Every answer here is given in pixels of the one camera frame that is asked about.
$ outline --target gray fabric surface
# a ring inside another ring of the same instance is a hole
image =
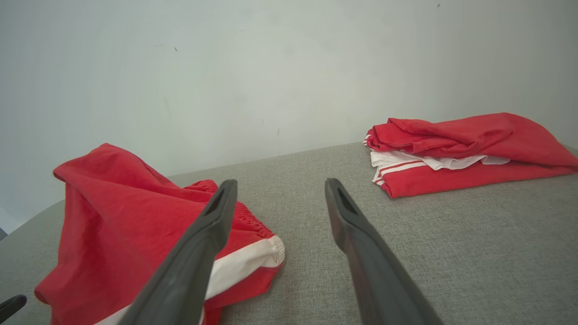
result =
[[[236,178],[239,200],[285,243],[271,289],[229,306],[221,324],[359,324],[347,260],[324,199],[341,180],[447,324],[568,324],[578,319],[578,175],[391,200],[359,143],[174,176]],[[29,305],[6,324],[47,324],[31,293],[54,267],[61,203],[0,242],[0,300]]]

